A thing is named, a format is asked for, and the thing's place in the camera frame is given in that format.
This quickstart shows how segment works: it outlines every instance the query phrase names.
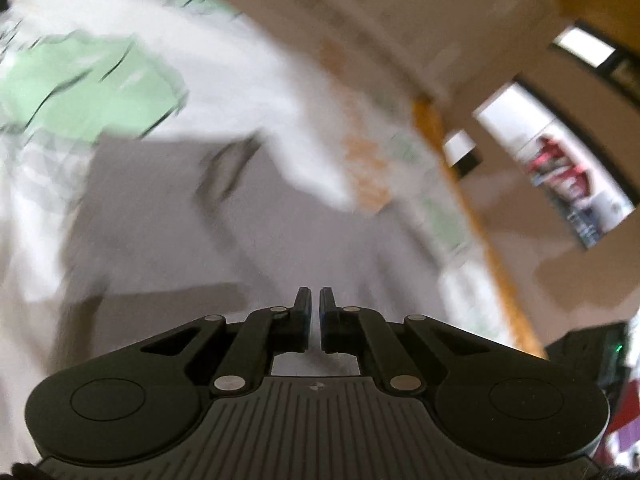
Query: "circular cap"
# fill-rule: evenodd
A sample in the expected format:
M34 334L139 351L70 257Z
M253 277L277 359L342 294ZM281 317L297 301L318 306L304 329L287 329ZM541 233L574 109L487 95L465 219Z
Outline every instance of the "circular cap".
M389 381L389 384L401 392L412 392L422 386L422 382L412 375L396 375Z
M140 409L145 391L124 379L98 379L80 386L71 397L74 411L89 420L118 420Z
M237 375L223 375L218 377L213 385L224 392L234 392L246 384L245 380Z
M514 378L496 384L489 393L496 410L521 420L542 420L562 409L558 388L538 379Z

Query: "window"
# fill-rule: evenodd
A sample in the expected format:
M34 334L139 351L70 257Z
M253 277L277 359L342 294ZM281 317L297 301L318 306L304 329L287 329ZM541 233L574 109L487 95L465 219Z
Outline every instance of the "window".
M444 155L450 168L462 178L480 164L476 144L464 130L448 136L443 144Z
M640 107L640 57L586 23L569 27L554 40Z
M505 86L475 116L545 191L585 247L640 203L601 147L526 82Z

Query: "wooden edge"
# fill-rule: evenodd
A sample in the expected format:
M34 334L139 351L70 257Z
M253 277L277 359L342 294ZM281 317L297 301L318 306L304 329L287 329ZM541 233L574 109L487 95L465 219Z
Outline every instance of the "wooden edge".
M456 183L456 177L453 171L446 163L442 147L445 138L445 129L440 114L433 105L429 104L425 100L415 100L414 123L429 146L440 154L442 173L451 183L452 188L456 193L458 203L465 212L474 234L482 240L482 244L484 246L484 257L498 288L498 293L500 295L500 307L509 322L511 331L513 332L516 348L526 352L527 354L546 359L544 347L538 340L531 323L524 315L522 308L516 300L516 289L513 282L500 262L500 257L490 244L484 229L478 221L478 218L469 206L465 197L462 195L462 192Z

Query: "white bedding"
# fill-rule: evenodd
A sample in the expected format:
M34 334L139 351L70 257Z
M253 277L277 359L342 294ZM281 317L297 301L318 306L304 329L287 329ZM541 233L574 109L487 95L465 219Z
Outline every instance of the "white bedding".
M217 0L11 2L0 24L0 470L38 459L24 402L56 369L60 252L101 130L149 142L258 132L290 183L351 210L346 99L442 265L452 323L513 343L480 242L393 85L351 91Z

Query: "gray sheet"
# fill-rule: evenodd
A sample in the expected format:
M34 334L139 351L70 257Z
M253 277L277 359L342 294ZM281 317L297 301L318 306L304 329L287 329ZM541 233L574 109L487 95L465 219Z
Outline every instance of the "gray sheet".
M322 286L388 320L446 320L436 263L393 204L374 217L331 209L289 186L255 140L103 137L65 259L64 365L207 314L236 321L290 305L303 285L313 348L278 357L275 374L357 373L354 360L319 351Z

